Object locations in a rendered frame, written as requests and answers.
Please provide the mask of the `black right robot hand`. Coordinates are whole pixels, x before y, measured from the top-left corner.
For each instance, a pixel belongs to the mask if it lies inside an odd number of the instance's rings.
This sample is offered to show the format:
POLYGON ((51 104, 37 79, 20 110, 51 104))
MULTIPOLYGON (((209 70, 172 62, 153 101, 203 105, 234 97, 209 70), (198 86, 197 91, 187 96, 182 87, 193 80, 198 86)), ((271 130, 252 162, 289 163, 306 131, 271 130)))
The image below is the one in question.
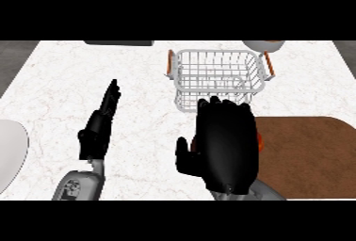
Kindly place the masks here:
POLYGON ((206 188, 247 195, 259 172, 259 138, 249 104, 213 96, 198 100, 193 142, 178 139, 178 172, 201 177, 206 188))

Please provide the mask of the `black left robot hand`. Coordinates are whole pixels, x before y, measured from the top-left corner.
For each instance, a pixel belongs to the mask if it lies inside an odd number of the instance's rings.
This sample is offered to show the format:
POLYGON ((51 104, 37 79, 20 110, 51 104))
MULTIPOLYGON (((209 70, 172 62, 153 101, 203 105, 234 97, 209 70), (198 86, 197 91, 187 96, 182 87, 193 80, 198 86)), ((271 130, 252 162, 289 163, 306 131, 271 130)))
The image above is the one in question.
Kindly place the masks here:
POLYGON ((101 108, 94 111, 86 127, 79 132, 82 160, 105 159, 120 97, 117 80, 113 80, 107 88, 101 108))

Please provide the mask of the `brown wooden cutting board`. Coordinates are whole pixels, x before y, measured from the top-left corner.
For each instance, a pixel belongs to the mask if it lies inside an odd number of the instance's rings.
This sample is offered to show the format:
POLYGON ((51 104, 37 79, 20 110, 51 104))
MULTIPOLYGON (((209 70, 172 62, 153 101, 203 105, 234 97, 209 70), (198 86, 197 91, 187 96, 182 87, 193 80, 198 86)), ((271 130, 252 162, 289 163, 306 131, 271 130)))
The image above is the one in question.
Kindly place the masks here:
POLYGON ((259 117, 259 179, 289 199, 356 199, 356 128, 331 117, 259 117))

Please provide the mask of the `white round plate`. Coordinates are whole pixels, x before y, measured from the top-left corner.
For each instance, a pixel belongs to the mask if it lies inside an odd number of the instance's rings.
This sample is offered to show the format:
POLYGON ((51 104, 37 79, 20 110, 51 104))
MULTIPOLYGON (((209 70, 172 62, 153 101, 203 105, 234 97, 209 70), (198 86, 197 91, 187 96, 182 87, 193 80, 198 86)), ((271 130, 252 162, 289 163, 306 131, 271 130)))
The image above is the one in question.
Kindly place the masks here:
POLYGON ((14 120, 0 120, 0 194, 24 166, 30 148, 29 132, 14 120))

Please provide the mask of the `dark grey flat appliance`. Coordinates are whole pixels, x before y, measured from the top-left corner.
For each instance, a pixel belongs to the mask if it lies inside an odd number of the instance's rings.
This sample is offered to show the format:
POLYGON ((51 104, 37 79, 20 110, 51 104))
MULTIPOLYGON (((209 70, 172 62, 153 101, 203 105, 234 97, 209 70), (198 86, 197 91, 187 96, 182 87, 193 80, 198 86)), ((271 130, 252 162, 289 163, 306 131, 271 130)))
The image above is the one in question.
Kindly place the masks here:
POLYGON ((85 40, 94 45, 154 46, 154 40, 85 40))

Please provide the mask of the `pale grey round bowl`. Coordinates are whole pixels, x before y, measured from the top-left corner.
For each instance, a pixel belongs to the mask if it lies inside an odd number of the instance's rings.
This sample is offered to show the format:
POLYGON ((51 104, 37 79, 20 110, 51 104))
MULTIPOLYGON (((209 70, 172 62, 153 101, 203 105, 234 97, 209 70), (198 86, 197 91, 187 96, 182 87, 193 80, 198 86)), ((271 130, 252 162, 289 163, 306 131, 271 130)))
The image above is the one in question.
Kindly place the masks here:
POLYGON ((284 43, 284 40, 244 40, 247 47, 259 53, 265 51, 274 53, 281 49, 284 43))

